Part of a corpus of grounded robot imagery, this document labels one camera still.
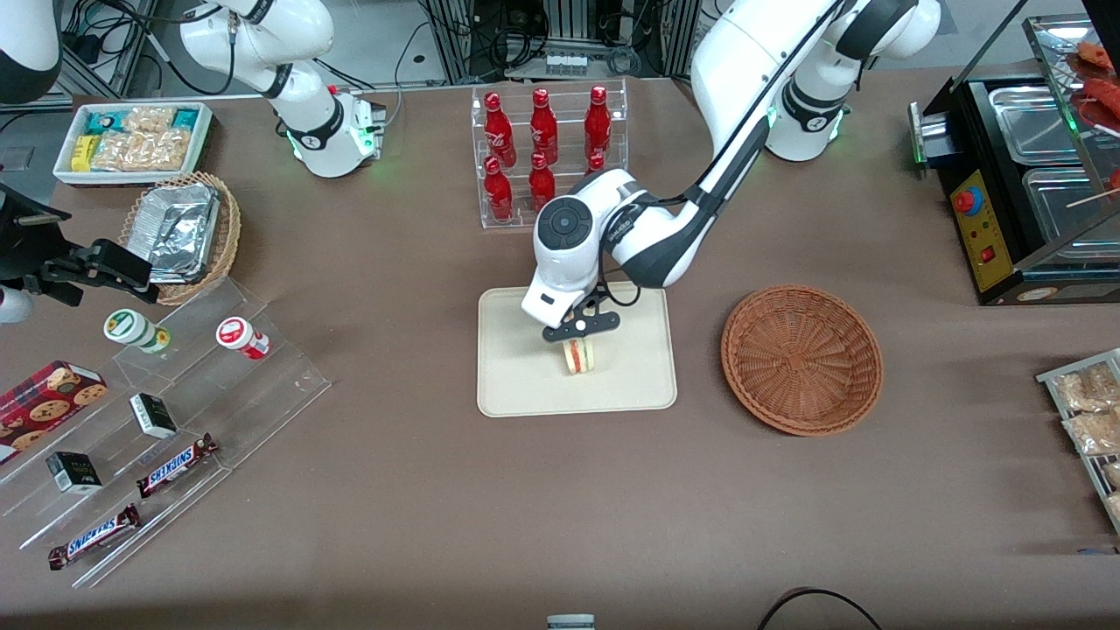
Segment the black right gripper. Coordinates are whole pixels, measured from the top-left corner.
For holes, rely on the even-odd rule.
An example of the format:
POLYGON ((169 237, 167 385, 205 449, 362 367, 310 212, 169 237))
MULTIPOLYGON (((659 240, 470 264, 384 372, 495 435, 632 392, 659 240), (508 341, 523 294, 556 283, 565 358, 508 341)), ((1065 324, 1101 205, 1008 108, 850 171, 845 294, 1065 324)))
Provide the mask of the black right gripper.
MULTIPOLYGON (((83 272, 73 257, 78 248, 60 233, 60 223, 72 217, 20 194, 7 185, 1 211, 1 280, 17 291, 43 295, 68 306, 80 306, 83 290, 71 284, 83 272)), ((151 284, 151 263, 116 242, 97 239, 85 248, 88 286, 128 291, 147 304, 156 304, 160 291, 151 284)))

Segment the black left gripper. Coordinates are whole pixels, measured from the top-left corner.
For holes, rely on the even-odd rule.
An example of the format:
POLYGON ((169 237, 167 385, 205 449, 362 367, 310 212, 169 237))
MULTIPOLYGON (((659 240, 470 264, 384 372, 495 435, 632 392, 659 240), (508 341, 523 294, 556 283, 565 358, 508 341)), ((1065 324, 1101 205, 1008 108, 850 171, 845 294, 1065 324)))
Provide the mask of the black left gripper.
POLYGON ((545 327, 542 339, 547 343, 564 340, 588 339, 588 336, 610 332, 620 327, 620 315, 616 311, 603 311, 603 302, 609 300, 604 291, 592 291, 584 300, 568 311, 560 326, 545 327))

